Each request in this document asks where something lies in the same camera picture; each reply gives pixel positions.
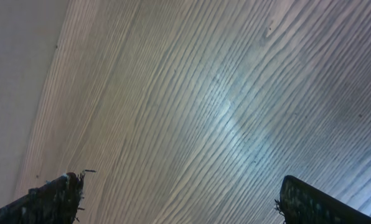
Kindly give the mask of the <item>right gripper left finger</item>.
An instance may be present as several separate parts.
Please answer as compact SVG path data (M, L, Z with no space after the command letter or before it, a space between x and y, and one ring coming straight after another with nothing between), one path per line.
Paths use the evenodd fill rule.
M0 224L73 224L81 210L85 173L68 172L0 208Z

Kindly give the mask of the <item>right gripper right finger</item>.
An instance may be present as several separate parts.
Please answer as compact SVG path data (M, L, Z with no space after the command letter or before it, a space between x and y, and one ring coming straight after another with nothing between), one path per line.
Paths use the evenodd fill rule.
M285 224L371 224L371 217L295 176L284 177L277 211Z

